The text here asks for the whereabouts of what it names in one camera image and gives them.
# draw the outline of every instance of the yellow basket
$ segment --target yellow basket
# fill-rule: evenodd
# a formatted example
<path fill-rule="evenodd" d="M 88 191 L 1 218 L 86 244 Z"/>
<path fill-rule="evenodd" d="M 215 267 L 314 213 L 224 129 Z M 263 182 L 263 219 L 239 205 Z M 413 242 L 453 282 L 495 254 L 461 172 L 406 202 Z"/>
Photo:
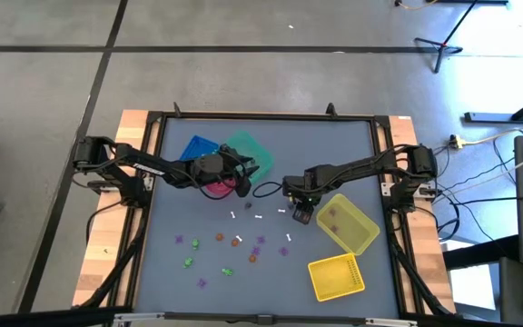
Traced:
<path fill-rule="evenodd" d="M 319 302 L 364 291 L 359 265 L 352 253 L 308 263 L 308 270 Z"/>
<path fill-rule="evenodd" d="M 316 223 L 347 253 L 361 255 L 380 228 L 342 194 L 336 194 L 316 214 Z"/>

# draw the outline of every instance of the purple toy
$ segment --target purple toy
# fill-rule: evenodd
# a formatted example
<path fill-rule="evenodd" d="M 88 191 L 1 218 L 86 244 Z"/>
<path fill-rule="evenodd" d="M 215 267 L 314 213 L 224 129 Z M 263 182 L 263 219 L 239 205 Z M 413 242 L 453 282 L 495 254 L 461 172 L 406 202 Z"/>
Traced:
<path fill-rule="evenodd" d="M 288 249 L 286 249 L 285 247 L 281 247 L 279 252 L 281 255 L 286 256 L 290 251 L 288 251 Z"/>
<path fill-rule="evenodd" d="M 205 285 L 207 285 L 207 281 L 205 281 L 203 278 L 200 278 L 197 282 L 197 286 L 199 286 L 200 289 L 205 288 Z"/>

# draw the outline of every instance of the small toy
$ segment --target small toy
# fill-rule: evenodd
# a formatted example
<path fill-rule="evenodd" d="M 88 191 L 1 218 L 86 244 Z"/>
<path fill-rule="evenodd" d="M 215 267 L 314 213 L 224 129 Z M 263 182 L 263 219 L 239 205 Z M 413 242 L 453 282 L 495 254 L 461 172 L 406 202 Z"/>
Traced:
<path fill-rule="evenodd" d="M 283 256 L 286 256 L 286 255 L 288 255 L 288 253 L 290 253 L 290 251 L 288 251 L 288 249 L 286 249 L 285 247 L 281 247 L 279 252 Z"/>
<path fill-rule="evenodd" d="M 191 267 L 192 265 L 192 258 L 187 258 L 185 259 L 185 265 L 183 266 L 183 268 L 189 268 Z"/>
<path fill-rule="evenodd" d="M 203 278 L 200 278 L 197 282 L 197 286 L 199 286 L 200 289 L 205 288 L 205 285 L 207 285 L 207 281 L 205 281 Z"/>

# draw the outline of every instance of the wooden board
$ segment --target wooden board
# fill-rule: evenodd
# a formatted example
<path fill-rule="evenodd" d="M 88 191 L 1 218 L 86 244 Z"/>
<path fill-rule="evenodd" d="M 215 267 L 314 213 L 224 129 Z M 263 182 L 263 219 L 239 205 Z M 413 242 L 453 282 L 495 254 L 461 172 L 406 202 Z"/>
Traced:
<path fill-rule="evenodd" d="M 124 110 L 115 141 L 128 143 L 137 149 L 140 148 L 147 114 L 147 111 Z M 390 130 L 394 144 L 417 144 L 415 130 L 410 117 L 392 116 L 390 118 Z M 381 149 L 384 149 L 384 134 L 381 132 L 382 129 L 379 130 L 379 135 Z M 155 137 L 151 137 L 150 141 L 148 149 L 150 153 L 153 153 Z M 126 172 L 132 174 L 134 170 L 127 169 Z M 98 208 L 115 203 L 119 199 L 120 195 L 118 193 L 105 193 L 100 197 Z M 431 210 L 429 202 L 417 200 L 416 205 Z M 125 215 L 126 208 L 117 206 L 98 214 L 94 219 L 90 242 L 84 255 L 84 263 L 78 284 L 76 285 L 73 299 L 74 305 L 86 301 L 113 268 L 123 232 Z M 448 275 L 439 246 L 439 237 L 435 229 L 435 221 L 428 213 L 419 211 L 410 213 L 408 217 L 417 270 L 441 303 L 450 311 L 455 312 Z M 124 272 L 121 280 L 117 304 L 122 304 L 124 301 L 123 296 L 126 292 L 127 276 L 128 269 Z M 407 310 L 408 312 L 415 312 L 409 277 L 404 271 L 401 272 L 401 276 Z"/>

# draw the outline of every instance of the green container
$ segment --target green container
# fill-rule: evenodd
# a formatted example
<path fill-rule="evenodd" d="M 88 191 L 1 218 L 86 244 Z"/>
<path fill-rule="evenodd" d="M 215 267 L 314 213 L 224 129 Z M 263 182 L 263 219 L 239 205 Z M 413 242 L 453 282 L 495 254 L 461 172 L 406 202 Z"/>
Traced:
<path fill-rule="evenodd" d="M 252 182 L 252 184 L 258 182 L 273 166 L 273 157 L 271 154 L 259 145 L 247 132 L 237 132 L 225 143 L 237 150 L 238 154 L 253 158 L 253 162 L 245 164 L 246 168 L 254 165 L 260 166 L 260 168 L 250 176 L 250 182 Z"/>
<path fill-rule="evenodd" d="M 380 228 L 342 194 L 336 194 L 316 214 L 316 223 L 347 253 L 361 255 Z"/>

